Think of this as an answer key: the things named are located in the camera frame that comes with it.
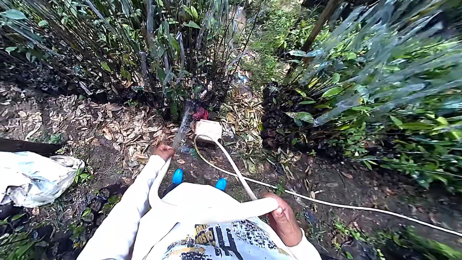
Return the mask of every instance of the white sleeve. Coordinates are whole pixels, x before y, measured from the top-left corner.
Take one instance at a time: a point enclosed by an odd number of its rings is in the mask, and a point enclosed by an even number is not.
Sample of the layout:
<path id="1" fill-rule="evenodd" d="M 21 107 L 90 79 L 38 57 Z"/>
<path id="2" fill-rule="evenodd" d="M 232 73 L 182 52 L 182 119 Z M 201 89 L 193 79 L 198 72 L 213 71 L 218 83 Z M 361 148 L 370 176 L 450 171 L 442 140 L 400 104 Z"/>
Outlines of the white sleeve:
<path id="1" fill-rule="evenodd" d="M 305 236 L 305 231 L 302 230 L 302 240 L 298 245 L 293 247 L 287 247 L 293 256 L 298 260 L 321 260 L 319 252 L 316 250 L 315 246 L 308 242 Z"/>
<path id="2" fill-rule="evenodd" d="M 141 217 L 146 214 L 151 185 L 165 161 L 152 155 L 135 182 L 111 210 L 78 260 L 129 259 Z"/>

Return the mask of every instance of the dirt ground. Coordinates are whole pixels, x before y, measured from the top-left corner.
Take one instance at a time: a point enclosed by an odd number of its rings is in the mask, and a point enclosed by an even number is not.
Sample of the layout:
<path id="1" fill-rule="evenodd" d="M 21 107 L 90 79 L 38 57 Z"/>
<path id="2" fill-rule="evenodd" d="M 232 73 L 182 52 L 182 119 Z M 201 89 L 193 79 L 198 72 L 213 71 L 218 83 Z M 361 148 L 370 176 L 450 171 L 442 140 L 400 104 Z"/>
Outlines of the dirt ground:
<path id="1" fill-rule="evenodd" d="M 40 96 L 11 85 L 0 86 L 0 99 L 0 137 L 56 142 L 59 136 L 58 142 L 63 144 L 60 153 L 85 161 L 86 171 L 93 176 L 92 180 L 74 183 L 51 205 L 26 209 L 30 216 L 26 221 L 28 228 L 39 224 L 53 227 L 56 242 L 50 244 L 54 247 L 50 254 L 55 257 L 72 259 L 78 254 L 110 211 L 105 205 L 113 206 L 114 198 L 123 194 L 142 170 L 153 147 L 161 142 L 171 144 L 179 126 L 165 122 L 157 111 L 147 107 L 95 104 L 76 96 Z M 226 105 L 230 107 L 227 115 L 219 114 L 216 119 L 225 123 L 223 143 L 247 176 L 282 185 L 308 197 L 390 210 L 462 231 L 460 197 L 451 196 L 442 189 L 424 191 L 407 176 L 380 168 L 371 171 L 348 161 L 259 149 L 257 144 L 261 141 L 256 122 L 261 111 L 257 108 L 258 100 L 256 93 L 242 86 L 235 87 Z M 244 117 L 250 120 L 243 121 L 237 111 L 239 105 L 247 109 Z M 169 184 L 173 172 L 181 168 L 186 182 L 214 185 L 219 178 L 226 178 L 228 194 L 239 201 L 249 200 L 235 177 L 210 167 L 197 155 L 190 137 L 191 134 L 177 150 L 160 190 Z M 200 145 L 199 149 L 215 165 L 232 169 L 219 148 L 207 144 Z M 268 191 L 263 186 L 250 186 L 257 195 Z M 462 248 L 459 237 L 407 220 L 314 204 L 289 194 L 281 196 L 293 207 L 308 239 L 320 253 L 331 257 L 346 259 L 342 251 L 348 250 L 355 259 L 362 259 L 359 256 L 361 248 L 352 247 L 351 238 L 336 228 L 338 222 L 370 235 L 413 225 L 423 237 Z"/>

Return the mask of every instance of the blue rubber boot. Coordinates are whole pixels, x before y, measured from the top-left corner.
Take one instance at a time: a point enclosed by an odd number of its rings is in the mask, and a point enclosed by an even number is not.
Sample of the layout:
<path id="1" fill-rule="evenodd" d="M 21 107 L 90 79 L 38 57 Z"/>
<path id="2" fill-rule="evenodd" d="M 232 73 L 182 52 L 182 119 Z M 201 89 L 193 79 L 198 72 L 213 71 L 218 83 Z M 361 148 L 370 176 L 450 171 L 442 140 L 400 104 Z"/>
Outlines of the blue rubber boot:
<path id="1" fill-rule="evenodd" d="M 215 184 L 215 188 L 221 190 L 221 191 L 225 191 L 226 189 L 226 180 L 221 178 L 217 181 L 217 184 Z"/>
<path id="2" fill-rule="evenodd" d="M 172 183 L 175 183 L 176 185 L 178 185 L 182 182 L 183 182 L 183 170 L 177 169 L 175 173 L 173 174 Z"/>

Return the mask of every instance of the red cloth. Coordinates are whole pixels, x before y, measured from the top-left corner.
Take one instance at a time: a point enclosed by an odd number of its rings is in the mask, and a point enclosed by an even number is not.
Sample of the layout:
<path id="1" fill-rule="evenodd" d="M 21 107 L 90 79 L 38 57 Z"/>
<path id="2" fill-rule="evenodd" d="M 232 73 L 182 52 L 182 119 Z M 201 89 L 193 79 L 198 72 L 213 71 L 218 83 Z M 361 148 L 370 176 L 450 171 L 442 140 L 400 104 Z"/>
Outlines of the red cloth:
<path id="1" fill-rule="evenodd" d="M 199 121 L 201 119 L 207 120 L 208 119 L 208 111 L 205 108 L 201 107 L 196 114 L 193 115 L 193 119 Z"/>

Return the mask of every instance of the hand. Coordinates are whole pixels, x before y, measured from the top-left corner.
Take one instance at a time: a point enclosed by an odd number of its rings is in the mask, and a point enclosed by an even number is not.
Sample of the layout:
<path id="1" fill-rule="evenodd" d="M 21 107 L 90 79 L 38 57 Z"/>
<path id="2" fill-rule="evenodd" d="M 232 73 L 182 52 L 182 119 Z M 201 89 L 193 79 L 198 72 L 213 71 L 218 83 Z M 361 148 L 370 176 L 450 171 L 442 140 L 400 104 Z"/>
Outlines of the hand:
<path id="1" fill-rule="evenodd" d="M 295 214 L 292 208 L 273 193 L 263 194 L 265 198 L 274 198 L 277 200 L 279 207 L 268 213 L 269 225 L 278 234 L 279 238 L 288 247 L 296 246 L 302 240 L 302 230 L 300 230 Z"/>
<path id="2" fill-rule="evenodd" d="M 175 159 L 175 150 L 165 144 L 161 144 L 154 149 L 154 155 L 159 155 L 164 161 L 167 161 L 169 157 L 172 157 L 172 160 Z"/>

